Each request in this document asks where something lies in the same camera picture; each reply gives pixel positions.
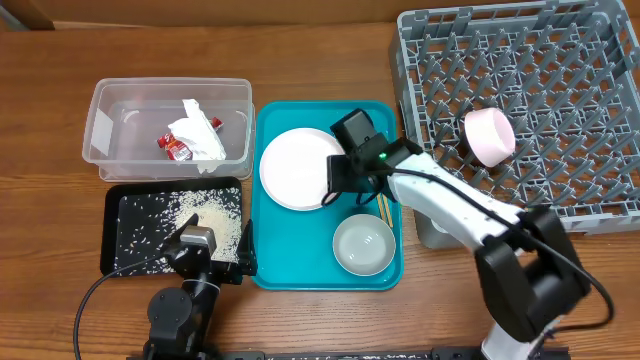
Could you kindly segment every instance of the chopsticks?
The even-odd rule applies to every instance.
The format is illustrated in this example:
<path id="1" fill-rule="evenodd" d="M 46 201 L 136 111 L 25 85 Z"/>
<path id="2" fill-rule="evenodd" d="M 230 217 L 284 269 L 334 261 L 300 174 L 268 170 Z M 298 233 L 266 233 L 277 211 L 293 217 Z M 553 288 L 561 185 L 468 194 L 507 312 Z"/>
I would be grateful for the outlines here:
<path id="1" fill-rule="evenodd" d="M 386 196 L 382 194 L 378 194 L 376 197 L 378 199 L 378 209 L 380 209 L 380 218 L 384 221 L 390 228 L 393 229 L 393 220 L 391 219 L 391 210 L 389 210 L 389 200 Z"/>

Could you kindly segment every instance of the red candy bar wrapper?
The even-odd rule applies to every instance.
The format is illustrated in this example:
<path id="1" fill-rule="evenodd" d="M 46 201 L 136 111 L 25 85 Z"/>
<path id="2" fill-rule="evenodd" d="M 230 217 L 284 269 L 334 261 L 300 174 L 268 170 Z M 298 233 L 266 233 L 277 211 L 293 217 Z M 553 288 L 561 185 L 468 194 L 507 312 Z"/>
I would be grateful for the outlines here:
<path id="1" fill-rule="evenodd" d="M 213 130 L 218 131 L 222 127 L 222 121 L 214 117 L 211 119 L 211 126 L 213 126 Z M 165 149 L 170 160 L 185 161 L 191 160 L 193 157 L 193 153 L 187 145 L 182 141 L 176 140 L 171 133 L 164 134 L 157 142 L 158 147 Z"/>

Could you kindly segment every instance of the clear plastic bin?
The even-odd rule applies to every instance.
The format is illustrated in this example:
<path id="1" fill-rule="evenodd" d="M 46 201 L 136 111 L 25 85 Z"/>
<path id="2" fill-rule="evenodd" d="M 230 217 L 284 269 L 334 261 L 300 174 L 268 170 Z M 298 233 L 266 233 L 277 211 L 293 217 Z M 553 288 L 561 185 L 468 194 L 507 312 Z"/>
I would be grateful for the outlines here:
<path id="1" fill-rule="evenodd" d="M 207 118 L 222 120 L 218 136 L 226 160 L 174 161 L 158 147 L 168 125 L 187 116 L 183 99 L 195 99 Z M 91 100 L 82 157 L 100 167 L 105 181 L 246 179 L 253 168 L 254 112 L 251 84 L 244 79 L 103 79 Z M 198 164 L 217 167 L 201 174 Z"/>

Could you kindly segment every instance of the blue tray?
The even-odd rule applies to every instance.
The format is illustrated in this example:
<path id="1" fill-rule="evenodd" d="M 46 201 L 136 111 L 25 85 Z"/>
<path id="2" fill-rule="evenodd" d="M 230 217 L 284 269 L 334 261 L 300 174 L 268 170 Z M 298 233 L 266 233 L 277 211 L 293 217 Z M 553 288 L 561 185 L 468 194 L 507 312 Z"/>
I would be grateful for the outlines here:
<path id="1" fill-rule="evenodd" d="M 376 130 L 396 139 L 393 111 L 377 101 L 274 102 L 258 115 L 251 218 L 258 275 L 253 280 L 269 290 L 367 290 L 394 287 L 404 272 L 400 205 L 389 202 L 396 238 L 396 255 L 383 272 L 361 277 L 344 270 L 333 255 L 333 233 L 354 214 L 380 216 L 377 202 L 355 205 L 354 194 L 343 194 L 327 208 L 298 212 L 276 204 L 260 182 L 260 160 L 278 135 L 296 128 L 315 128 L 331 134 L 329 126 L 356 108 L 366 111 Z"/>

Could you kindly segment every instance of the wooden table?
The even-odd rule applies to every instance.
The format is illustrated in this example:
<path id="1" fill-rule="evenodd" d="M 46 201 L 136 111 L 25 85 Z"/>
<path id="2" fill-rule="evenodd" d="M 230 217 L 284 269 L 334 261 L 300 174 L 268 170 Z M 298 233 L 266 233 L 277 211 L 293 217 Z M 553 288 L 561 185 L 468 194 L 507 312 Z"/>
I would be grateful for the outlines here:
<path id="1" fill-rule="evenodd" d="M 104 196 L 111 184 L 80 155 L 96 83 L 107 77 L 246 78 L 257 109 L 276 100 L 376 99 L 393 107 L 394 24 L 176 28 L 0 34 L 0 357 L 69 359 L 78 304 L 100 276 Z M 251 181 L 244 182 L 245 198 Z M 429 251 L 404 213 L 405 274 L 384 293 L 271 292 L 225 286 L 210 340 L 223 350 L 420 350 L 477 345 L 492 320 L 462 249 Z M 562 335 L 574 359 L 640 351 L 638 233 L 574 237 L 618 317 L 606 330 Z M 83 316 L 86 359 L 123 359 L 148 338 L 146 309 L 175 275 L 107 281 Z M 566 323 L 605 315 L 597 295 Z"/>

